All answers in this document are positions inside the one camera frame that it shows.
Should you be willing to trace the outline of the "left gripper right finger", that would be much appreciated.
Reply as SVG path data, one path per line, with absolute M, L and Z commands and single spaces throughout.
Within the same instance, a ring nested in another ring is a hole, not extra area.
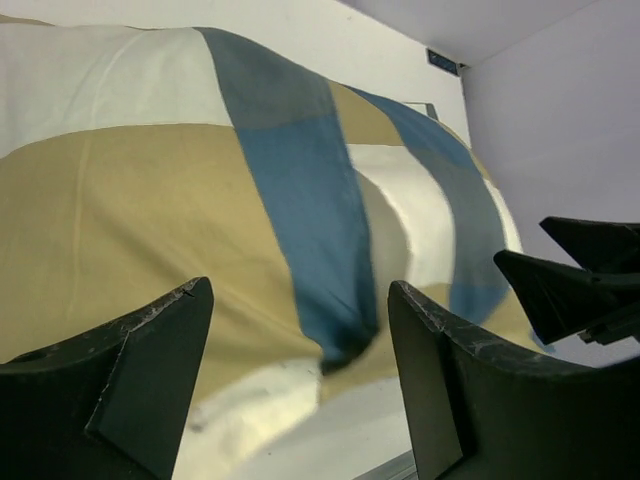
M 396 281 L 389 326 L 421 479 L 635 479 L 639 362 L 516 345 Z

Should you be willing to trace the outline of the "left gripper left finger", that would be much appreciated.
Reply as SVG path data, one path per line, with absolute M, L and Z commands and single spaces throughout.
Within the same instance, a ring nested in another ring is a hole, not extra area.
M 2 364 L 2 478 L 171 478 L 213 306 L 194 278 Z

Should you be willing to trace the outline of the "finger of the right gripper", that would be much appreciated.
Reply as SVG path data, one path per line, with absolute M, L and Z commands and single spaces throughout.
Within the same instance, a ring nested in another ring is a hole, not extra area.
M 494 263 L 540 341 L 572 335 L 586 344 L 639 338 L 639 275 L 592 272 L 503 250 Z
M 639 224 L 547 217 L 541 228 L 583 269 L 639 272 Z

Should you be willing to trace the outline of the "white pillow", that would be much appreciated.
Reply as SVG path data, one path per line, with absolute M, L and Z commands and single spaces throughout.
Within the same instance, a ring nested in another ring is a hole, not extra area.
M 353 145 L 372 229 L 380 313 L 404 280 L 457 315 L 531 344 L 530 327 L 494 266 L 519 250 L 517 229 L 493 184 L 437 156 L 420 162 L 399 146 Z M 391 334 L 323 377 L 315 358 L 281 352 L 190 415 L 179 479 L 354 479 L 410 448 Z

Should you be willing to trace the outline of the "blue beige white checked pillowcase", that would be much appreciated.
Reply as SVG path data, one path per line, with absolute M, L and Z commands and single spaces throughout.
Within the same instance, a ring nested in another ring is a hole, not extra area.
M 345 370 L 389 330 L 353 145 L 491 182 L 441 121 L 231 32 L 3 21 L 2 358 L 205 276 L 199 398 L 281 352 Z

